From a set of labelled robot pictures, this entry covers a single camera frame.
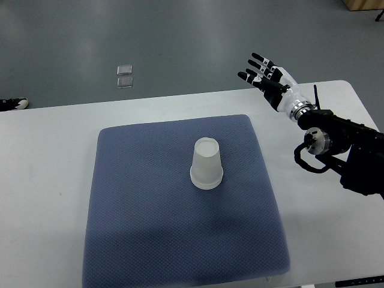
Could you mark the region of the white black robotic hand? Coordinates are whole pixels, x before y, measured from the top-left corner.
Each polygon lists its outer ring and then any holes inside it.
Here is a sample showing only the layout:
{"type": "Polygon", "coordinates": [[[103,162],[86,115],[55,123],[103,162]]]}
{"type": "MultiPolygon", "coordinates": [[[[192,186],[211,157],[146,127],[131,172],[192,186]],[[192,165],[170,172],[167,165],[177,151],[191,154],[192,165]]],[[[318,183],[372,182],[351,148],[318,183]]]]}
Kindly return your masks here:
{"type": "Polygon", "coordinates": [[[263,93],[265,100],[277,112],[285,113],[296,122],[314,105],[306,99],[296,80],[282,67],[257,53],[251,54],[252,68],[240,71],[238,77],[263,93]]]}

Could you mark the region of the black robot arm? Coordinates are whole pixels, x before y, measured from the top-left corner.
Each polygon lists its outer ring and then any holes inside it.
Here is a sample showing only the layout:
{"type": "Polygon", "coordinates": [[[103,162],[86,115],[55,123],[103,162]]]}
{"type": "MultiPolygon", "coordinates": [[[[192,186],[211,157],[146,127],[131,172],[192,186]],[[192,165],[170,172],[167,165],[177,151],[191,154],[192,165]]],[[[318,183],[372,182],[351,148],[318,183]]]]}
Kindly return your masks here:
{"type": "Polygon", "coordinates": [[[314,109],[298,118],[305,134],[295,162],[311,173],[333,170],[347,190],[383,196],[383,133],[321,109],[316,86],[314,98],[314,109]]]}

